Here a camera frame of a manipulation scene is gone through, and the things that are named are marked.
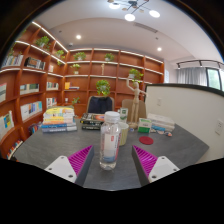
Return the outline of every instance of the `plastic bottle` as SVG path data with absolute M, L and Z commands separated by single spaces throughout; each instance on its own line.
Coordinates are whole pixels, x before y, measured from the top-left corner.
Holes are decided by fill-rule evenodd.
M 112 170 L 116 166 L 120 145 L 121 127 L 118 124 L 120 114 L 108 111 L 101 126 L 100 166 L 104 170 Z

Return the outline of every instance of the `wooden bookshelf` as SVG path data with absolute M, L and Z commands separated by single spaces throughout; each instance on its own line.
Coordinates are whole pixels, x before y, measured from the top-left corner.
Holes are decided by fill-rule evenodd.
M 114 98 L 115 110 L 122 105 L 122 100 L 133 99 L 133 92 L 126 86 L 126 78 L 129 70 L 135 68 L 144 74 L 139 88 L 145 90 L 148 83 L 163 83 L 164 63 L 155 58 L 145 55 L 127 52 L 121 49 L 103 48 L 77 48 L 67 50 L 58 40 L 41 24 L 31 23 L 17 40 L 13 48 L 14 55 L 23 55 L 20 66 L 5 66 L 0 71 L 0 84 L 7 83 L 6 100 L 0 103 L 0 115 L 5 115 L 12 110 L 15 127 L 12 128 L 1 140 L 0 150 L 2 156 L 6 155 L 17 139 L 25 141 L 29 138 L 28 127 L 33 123 L 43 120 L 43 113 L 46 111 L 46 98 L 57 98 L 58 106 L 72 105 L 73 98 L 80 97 L 80 103 L 75 104 L 75 113 L 81 116 L 86 112 L 88 98 L 97 96 L 96 82 L 107 80 L 110 83 L 110 97 Z M 47 51 L 38 47 L 35 41 L 42 36 L 50 39 L 50 50 Z M 63 50 L 65 58 L 58 58 L 56 52 Z M 85 52 L 86 58 L 83 61 L 76 61 L 74 56 L 77 52 Z M 105 54 L 114 55 L 113 62 L 105 61 Z M 24 66 L 27 57 L 33 57 L 45 62 L 44 70 Z M 79 74 L 74 74 L 72 64 L 80 64 Z M 59 83 L 58 90 L 47 90 L 46 82 Z M 79 86 L 78 90 L 65 90 L 65 82 L 71 82 L 72 86 Z M 20 95 L 20 85 L 39 84 L 39 92 Z M 20 106 L 26 103 L 42 101 L 43 111 L 34 114 L 32 117 L 22 121 Z

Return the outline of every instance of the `tissue box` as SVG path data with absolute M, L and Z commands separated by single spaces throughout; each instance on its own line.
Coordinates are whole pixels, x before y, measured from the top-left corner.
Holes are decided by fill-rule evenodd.
M 152 121 L 147 118 L 139 118 L 138 132 L 149 133 L 152 127 Z
M 120 122 L 127 123 L 128 118 L 128 108 L 121 107 L 120 108 Z

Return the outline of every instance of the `wall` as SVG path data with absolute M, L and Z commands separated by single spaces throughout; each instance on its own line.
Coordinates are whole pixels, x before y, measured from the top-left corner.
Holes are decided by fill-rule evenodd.
M 169 72 L 169 83 L 177 83 L 177 72 L 173 66 L 167 61 L 164 60 L 165 70 Z
M 223 158 L 224 130 L 215 132 L 217 119 L 224 121 L 223 96 L 207 91 L 180 87 L 147 87 L 146 112 L 171 117 L 199 139 L 209 145 L 209 150 L 197 162 Z

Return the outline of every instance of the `cup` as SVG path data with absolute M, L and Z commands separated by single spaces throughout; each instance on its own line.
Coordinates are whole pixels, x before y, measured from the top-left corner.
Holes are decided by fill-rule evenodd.
M 119 125 L 121 127 L 120 146 L 122 146 L 122 145 L 125 145 L 126 143 L 129 125 L 124 122 L 119 122 Z

